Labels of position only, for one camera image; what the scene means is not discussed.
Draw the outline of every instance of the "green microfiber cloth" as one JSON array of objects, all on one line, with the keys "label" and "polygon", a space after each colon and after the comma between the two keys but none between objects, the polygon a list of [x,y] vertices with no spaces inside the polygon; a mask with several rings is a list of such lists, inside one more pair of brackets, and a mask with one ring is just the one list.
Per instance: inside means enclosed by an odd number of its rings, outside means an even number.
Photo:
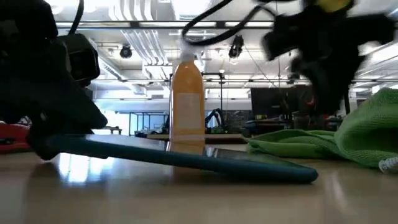
[{"label": "green microfiber cloth", "polygon": [[380,161],[398,157],[398,90],[379,90],[350,113],[335,133],[287,129],[245,140],[249,152],[294,158],[344,158],[379,168]]}]

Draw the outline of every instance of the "ceiling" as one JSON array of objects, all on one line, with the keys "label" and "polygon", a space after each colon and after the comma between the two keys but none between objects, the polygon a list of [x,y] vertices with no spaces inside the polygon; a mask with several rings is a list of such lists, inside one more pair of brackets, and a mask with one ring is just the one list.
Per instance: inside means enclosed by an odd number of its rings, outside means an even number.
[{"label": "ceiling", "polygon": [[[203,2],[210,2],[210,6],[220,2],[221,0],[202,0]],[[194,9],[199,6],[198,2],[201,0],[86,0],[86,12],[83,15],[82,21],[115,21],[117,20],[150,20],[154,21],[174,21],[176,19],[195,17]],[[57,22],[70,22],[74,19],[76,14],[76,7],[78,0],[48,0],[53,6],[53,12],[56,13],[55,18]],[[357,5],[350,11],[352,15],[367,14],[374,12],[391,11],[398,7],[396,0],[357,0]],[[177,15],[177,9],[185,7],[180,14]],[[269,4],[279,14],[295,14],[300,11],[300,2],[293,1],[289,3],[275,3]],[[122,11],[121,16],[117,14],[117,6]],[[255,6],[254,1],[233,1],[222,10],[209,16],[209,21],[239,21]],[[270,21],[271,18],[267,14],[259,13],[254,21]],[[196,30],[196,32],[205,33],[205,37],[209,38],[211,35],[216,35],[225,30]],[[99,55],[103,63],[108,65],[108,69],[102,69],[98,80],[91,84],[90,88],[102,93],[109,93],[108,95],[98,94],[101,96],[110,97],[117,96],[117,98],[135,98],[159,94],[159,91],[164,91],[164,97],[168,97],[167,82],[135,82],[137,80],[166,80],[169,74],[172,73],[173,68],[178,64],[178,57],[180,55],[180,41],[178,32],[179,29],[154,29],[154,30],[118,30],[118,29],[96,29],[96,30],[79,30],[80,33],[89,37],[98,48]],[[266,82],[249,83],[245,80],[275,80],[280,78],[287,78],[289,74],[286,68],[296,52],[282,55],[279,59],[268,62],[260,47],[261,37],[266,34],[268,30],[246,29],[240,32],[244,38],[245,46],[242,54],[236,60],[230,60],[228,57],[229,46],[231,39],[206,47],[204,49],[197,49],[199,61],[198,66],[207,73],[218,73],[224,71],[225,79],[239,79],[241,82],[226,82],[224,88],[231,88],[237,94],[242,93],[242,98],[248,97],[248,94],[243,94],[250,87],[273,87],[287,86],[285,82]],[[61,34],[66,34],[66,30],[60,30]],[[145,40],[146,35],[152,37],[147,38],[147,44],[139,42],[139,37]],[[129,36],[136,44],[132,45],[132,57],[129,59],[121,58],[119,52],[124,44],[131,44],[126,38]],[[145,50],[149,53],[148,57],[156,59],[156,63],[151,66],[147,65],[147,59],[142,56],[145,55]],[[396,56],[398,56],[398,45],[393,43],[388,46],[379,47],[376,44],[366,44],[360,48],[362,54],[367,54],[368,59],[358,71],[358,79],[398,79],[398,63]],[[115,72],[122,77],[122,79],[130,80],[129,82],[118,82]],[[217,75],[205,76],[205,79],[217,79]],[[375,90],[375,86],[392,87],[398,85],[394,82],[358,82],[352,86],[352,92],[360,94],[368,94]],[[206,82],[205,86],[211,88],[212,93],[219,93],[218,82]]]}]

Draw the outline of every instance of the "spray bottle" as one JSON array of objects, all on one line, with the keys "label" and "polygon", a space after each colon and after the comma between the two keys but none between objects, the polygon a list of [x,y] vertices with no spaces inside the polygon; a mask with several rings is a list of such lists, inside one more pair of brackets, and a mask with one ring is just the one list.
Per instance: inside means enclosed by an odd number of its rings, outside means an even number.
[{"label": "spray bottle", "polygon": [[183,47],[170,90],[170,142],[205,145],[205,96],[193,49]]}]

